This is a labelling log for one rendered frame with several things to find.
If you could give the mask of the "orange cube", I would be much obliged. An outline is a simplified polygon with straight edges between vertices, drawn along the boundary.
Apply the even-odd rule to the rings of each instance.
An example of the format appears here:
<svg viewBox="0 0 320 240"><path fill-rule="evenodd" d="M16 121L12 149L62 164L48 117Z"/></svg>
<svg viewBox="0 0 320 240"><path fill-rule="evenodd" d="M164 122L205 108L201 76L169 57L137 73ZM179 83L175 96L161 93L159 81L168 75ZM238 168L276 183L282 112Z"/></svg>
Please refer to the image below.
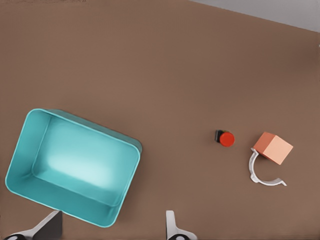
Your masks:
<svg viewBox="0 0 320 240"><path fill-rule="evenodd" d="M265 158L281 165L293 146L276 134L263 132L253 148Z"/></svg>

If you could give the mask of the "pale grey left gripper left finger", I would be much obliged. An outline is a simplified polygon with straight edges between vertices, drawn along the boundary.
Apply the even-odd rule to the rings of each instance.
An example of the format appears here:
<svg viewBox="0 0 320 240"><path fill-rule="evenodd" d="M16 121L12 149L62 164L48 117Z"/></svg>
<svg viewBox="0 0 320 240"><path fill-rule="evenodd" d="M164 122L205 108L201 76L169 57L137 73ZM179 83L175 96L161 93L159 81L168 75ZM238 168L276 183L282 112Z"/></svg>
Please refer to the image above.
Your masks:
<svg viewBox="0 0 320 240"><path fill-rule="evenodd" d="M13 233L3 240L60 240L63 234L63 212L54 210L35 227Z"/></svg>

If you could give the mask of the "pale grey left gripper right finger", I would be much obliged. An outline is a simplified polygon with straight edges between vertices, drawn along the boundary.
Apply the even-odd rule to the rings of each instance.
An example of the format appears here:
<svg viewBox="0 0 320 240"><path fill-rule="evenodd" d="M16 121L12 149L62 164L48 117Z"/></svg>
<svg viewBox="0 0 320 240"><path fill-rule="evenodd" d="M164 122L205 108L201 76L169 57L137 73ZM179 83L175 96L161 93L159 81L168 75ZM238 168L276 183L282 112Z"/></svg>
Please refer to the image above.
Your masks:
<svg viewBox="0 0 320 240"><path fill-rule="evenodd" d="M197 236L176 225L175 213L173 210L166 211L166 240L197 240Z"/></svg>

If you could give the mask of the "blue storage box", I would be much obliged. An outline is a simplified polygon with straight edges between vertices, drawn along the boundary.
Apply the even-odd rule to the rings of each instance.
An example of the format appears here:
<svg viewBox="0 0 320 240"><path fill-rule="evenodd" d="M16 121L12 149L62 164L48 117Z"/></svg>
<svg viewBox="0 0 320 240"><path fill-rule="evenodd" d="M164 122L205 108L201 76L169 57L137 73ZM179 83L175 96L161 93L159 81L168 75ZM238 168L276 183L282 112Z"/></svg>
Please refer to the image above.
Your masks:
<svg viewBox="0 0 320 240"><path fill-rule="evenodd" d="M143 151L135 138L60 109L32 109L7 189L101 228L117 220Z"/></svg>

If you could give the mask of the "white curved clip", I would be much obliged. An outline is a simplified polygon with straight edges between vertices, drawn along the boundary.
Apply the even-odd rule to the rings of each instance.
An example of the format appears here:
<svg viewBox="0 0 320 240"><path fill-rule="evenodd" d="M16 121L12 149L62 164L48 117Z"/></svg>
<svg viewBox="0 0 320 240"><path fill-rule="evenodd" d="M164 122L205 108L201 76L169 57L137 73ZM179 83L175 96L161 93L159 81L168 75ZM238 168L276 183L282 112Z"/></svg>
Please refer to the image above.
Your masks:
<svg viewBox="0 0 320 240"><path fill-rule="evenodd" d="M249 162L248 162L248 169L250 172L250 179L257 184L262 184L264 186L268 186L268 187L273 187L273 186L278 186L278 185L282 185L282 186L287 186L287 184L280 178L276 178L274 180L261 180L260 178L257 177L256 173L255 173L255 169L254 169L254 165L255 165L255 161L259 155L259 153L257 152L257 150L255 150L253 147L251 148L252 151L252 155L250 156Z"/></svg>

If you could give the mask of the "red button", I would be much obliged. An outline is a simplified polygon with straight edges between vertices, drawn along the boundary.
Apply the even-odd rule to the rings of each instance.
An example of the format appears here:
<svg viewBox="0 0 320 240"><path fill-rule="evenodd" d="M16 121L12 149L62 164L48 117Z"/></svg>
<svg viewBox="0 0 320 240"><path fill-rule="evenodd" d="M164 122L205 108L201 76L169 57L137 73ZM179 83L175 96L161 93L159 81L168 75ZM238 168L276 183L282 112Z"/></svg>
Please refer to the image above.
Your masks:
<svg viewBox="0 0 320 240"><path fill-rule="evenodd" d="M214 140L223 147L231 147L235 143L235 136L226 130L216 130Z"/></svg>

